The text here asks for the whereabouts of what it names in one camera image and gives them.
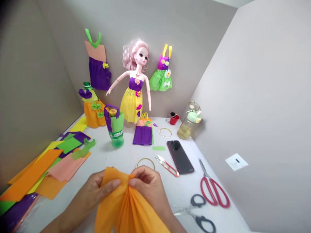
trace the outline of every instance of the black scissors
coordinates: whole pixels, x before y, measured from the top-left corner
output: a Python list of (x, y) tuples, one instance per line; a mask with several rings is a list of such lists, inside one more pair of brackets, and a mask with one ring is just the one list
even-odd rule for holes
[[(197, 197), (197, 196), (200, 197), (200, 198), (202, 199), (203, 202), (201, 202), (201, 203), (196, 203), (195, 200), (194, 200), (194, 198)], [(193, 197), (191, 198), (190, 203), (191, 203), (191, 205), (190, 205), (189, 208), (184, 208), (184, 207), (179, 207), (179, 206), (174, 206), (174, 205), (173, 205), (174, 208), (179, 209), (179, 211), (176, 212), (176, 213), (174, 213), (174, 215), (177, 216), (177, 215), (183, 215), (183, 214), (190, 214), (192, 217), (194, 217), (194, 219), (195, 219), (195, 221), (197, 222), (198, 226), (199, 226), (205, 233), (215, 233), (215, 232), (216, 232), (216, 227), (215, 227), (215, 224), (214, 224), (211, 220), (205, 218), (204, 216), (195, 215), (195, 214), (193, 214), (193, 213), (191, 212), (192, 209), (197, 208), (197, 207), (198, 207), (198, 208), (201, 208), (203, 205), (206, 204), (206, 200), (204, 199), (204, 197), (201, 196), (200, 194), (195, 194), (195, 195), (193, 195)], [(204, 227), (202, 226), (202, 222), (208, 222), (208, 223), (210, 223), (210, 224), (212, 225), (212, 227), (213, 227), (213, 231), (212, 231), (212, 232), (209, 232), (209, 231), (205, 230)]]

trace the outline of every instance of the electrical outlet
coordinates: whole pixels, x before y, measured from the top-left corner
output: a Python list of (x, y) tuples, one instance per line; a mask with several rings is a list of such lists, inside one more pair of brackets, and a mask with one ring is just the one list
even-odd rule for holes
[(237, 171), (243, 167), (248, 166), (248, 163), (244, 159), (242, 159), (242, 157), (239, 156), (238, 154), (232, 155), (231, 157), (226, 159), (226, 162), (234, 171)]

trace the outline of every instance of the smartphone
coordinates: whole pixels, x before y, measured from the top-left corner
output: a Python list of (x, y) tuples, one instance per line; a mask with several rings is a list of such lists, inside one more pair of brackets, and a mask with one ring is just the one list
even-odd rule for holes
[(194, 168), (179, 141), (168, 141), (167, 146), (171, 152), (177, 171), (181, 175), (194, 172)]

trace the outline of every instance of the orange skirt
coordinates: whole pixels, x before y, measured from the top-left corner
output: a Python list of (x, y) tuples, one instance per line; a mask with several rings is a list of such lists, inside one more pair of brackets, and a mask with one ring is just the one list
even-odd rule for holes
[(84, 113), (86, 116), (87, 125), (91, 128), (98, 128), (98, 126), (106, 125), (106, 120), (103, 114), (105, 105), (100, 100), (95, 101), (95, 103), (100, 103), (101, 105), (98, 111), (91, 108), (93, 103), (84, 102)]

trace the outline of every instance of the doll arm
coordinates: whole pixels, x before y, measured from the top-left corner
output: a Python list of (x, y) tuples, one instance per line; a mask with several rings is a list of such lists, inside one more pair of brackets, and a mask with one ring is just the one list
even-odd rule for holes
[(117, 85), (118, 82), (120, 82), (122, 79), (124, 79), (126, 76), (129, 76), (130, 75), (130, 71), (126, 71), (124, 72), (123, 74), (120, 75), (120, 77), (118, 77), (114, 82), (113, 84), (111, 85), (111, 87), (109, 88), (109, 90), (107, 91), (106, 93), (106, 96), (108, 94), (110, 94), (111, 90)]
[(149, 79), (145, 77), (146, 88), (147, 88), (147, 95), (148, 95), (148, 103), (149, 103), (149, 111), (151, 111), (151, 96), (150, 96), (150, 86), (149, 86)]

